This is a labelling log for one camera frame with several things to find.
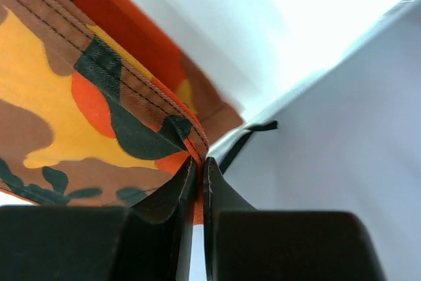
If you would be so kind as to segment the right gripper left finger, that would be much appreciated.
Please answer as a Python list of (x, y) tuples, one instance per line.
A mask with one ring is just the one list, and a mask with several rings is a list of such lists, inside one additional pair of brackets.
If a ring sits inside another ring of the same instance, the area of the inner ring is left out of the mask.
[(2, 207), (1, 279), (187, 280), (196, 170), (133, 207)]

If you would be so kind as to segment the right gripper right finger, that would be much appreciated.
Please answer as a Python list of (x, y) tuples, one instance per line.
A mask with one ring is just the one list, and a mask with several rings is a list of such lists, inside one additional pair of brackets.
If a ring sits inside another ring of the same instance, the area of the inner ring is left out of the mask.
[(368, 230), (343, 211), (260, 211), (203, 171), (208, 280), (385, 280)]

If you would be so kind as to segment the orange camouflage trousers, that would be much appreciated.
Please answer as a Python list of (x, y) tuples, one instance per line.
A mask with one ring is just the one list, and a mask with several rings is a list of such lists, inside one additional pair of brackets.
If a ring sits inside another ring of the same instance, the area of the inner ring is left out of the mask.
[(186, 159), (202, 167), (243, 120), (180, 51), (189, 87), (174, 93), (73, 0), (1, 0), (1, 190), (131, 207)]

